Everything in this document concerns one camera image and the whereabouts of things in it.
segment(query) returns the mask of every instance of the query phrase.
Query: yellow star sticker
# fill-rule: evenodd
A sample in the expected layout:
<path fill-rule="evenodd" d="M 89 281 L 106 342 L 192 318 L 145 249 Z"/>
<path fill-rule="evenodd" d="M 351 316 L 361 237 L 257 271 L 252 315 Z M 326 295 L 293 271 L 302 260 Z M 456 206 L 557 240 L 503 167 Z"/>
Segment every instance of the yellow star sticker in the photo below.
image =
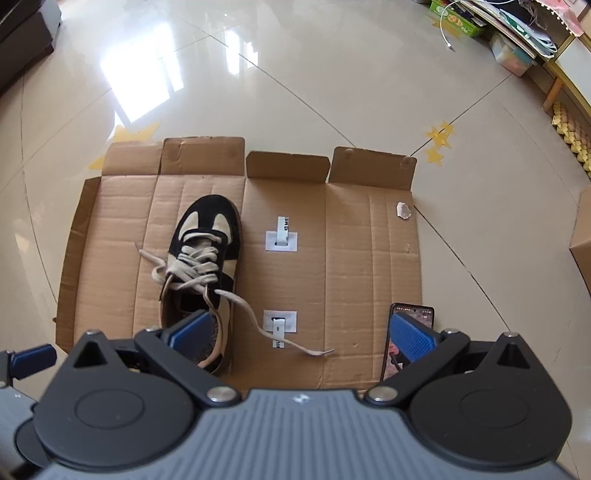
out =
<path fill-rule="evenodd" d="M 425 134 L 425 137 L 429 137 L 432 140 L 435 140 L 437 137 L 439 137 L 439 135 L 441 135 L 441 133 L 439 133 L 439 130 L 435 127 L 431 127 L 431 130 L 429 130 L 429 132 Z"/>
<path fill-rule="evenodd" d="M 140 130 L 137 133 L 129 132 L 123 125 L 117 125 L 113 132 L 113 143 L 116 142 L 131 142 L 131 141 L 148 141 L 152 138 L 152 135 L 156 129 L 160 126 L 160 123 L 149 125 L 146 128 Z M 99 158 L 94 160 L 88 165 L 89 170 L 102 170 L 103 164 L 105 163 L 105 156 L 101 155 Z"/>
<path fill-rule="evenodd" d="M 447 147 L 447 148 L 451 148 L 452 146 L 449 144 L 449 142 L 447 141 L 447 134 L 438 134 L 438 136 L 436 136 L 435 138 L 433 138 L 433 141 L 435 142 L 435 146 L 437 148 L 439 147 Z"/>
<path fill-rule="evenodd" d="M 439 128 L 441 128 L 441 130 L 443 130 L 447 135 L 455 134 L 453 125 L 450 125 L 447 122 L 442 122 L 441 125 L 439 125 Z"/>
<path fill-rule="evenodd" d="M 425 153 L 427 154 L 427 163 L 436 163 L 441 167 L 441 159 L 443 158 L 443 155 L 437 151 L 437 147 L 428 148 L 425 150 Z"/>

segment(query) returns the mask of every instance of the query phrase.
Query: phone screen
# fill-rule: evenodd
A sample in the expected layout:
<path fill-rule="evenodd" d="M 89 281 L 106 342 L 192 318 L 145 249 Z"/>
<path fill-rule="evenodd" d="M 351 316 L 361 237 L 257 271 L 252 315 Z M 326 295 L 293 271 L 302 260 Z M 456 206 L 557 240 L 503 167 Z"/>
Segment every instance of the phone screen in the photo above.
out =
<path fill-rule="evenodd" d="M 390 316 L 394 313 L 402 312 L 421 322 L 424 326 L 433 328 L 435 320 L 435 310 L 432 307 L 423 305 L 411 305 L 408 303 L 395 303 L 392 305 Z M 384 352 L 384 366 L 382 368 L 382 380 L 401 371 L 405 365 L 410 364 L 408 358 L 398 350 L 396 339 L 390 338 L 390 327 L 388 322 L 388 339 L 386 341 L 386 350 Z"/>

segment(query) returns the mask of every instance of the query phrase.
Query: small white stone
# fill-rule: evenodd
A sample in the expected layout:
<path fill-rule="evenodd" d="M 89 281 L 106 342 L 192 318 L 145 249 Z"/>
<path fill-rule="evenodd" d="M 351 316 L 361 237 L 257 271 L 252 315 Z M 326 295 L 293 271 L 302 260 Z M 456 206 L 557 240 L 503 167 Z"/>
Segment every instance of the small white stone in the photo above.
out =
<path fill-rule="evenodd" d="M 396 214 L 401 219 L 408 220 L 411 216 L 411 211 L 406 203 L 398 202 L 398 205 L 396 205 Z"/>

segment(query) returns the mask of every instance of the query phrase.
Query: metal screw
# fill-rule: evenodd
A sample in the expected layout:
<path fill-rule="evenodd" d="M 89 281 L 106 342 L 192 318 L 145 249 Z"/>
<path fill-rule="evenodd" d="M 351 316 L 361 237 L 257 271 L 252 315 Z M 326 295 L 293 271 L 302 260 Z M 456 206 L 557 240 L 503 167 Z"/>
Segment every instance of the metal screw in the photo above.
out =
<path fill-rule="evenodd" d="M 226 403 L 234 400 L 238 396 L 238 392 L 232 387 L 213 387 L 207 391 L 207 397 L 216 403 Z"/>
<path fill-rule="evenodd" d="M 374 401 L 390 401 L 398 396 L 398 390 L 392 387 L 373 387 L 368 391 L 368 397 Z"/>

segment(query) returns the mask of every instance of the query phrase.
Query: plastic storage box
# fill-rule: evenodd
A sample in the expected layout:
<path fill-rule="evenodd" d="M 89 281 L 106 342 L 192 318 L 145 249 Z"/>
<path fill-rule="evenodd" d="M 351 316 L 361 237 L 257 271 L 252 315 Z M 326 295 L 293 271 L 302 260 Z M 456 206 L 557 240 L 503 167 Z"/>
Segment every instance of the plastic storage box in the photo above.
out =
<path fill-rule="evenodd" d="M 535 63 L 534 59 L 499 32 L 495 32 L 491 38 L 491 49 L 497 62 L 518 77 Z"/>

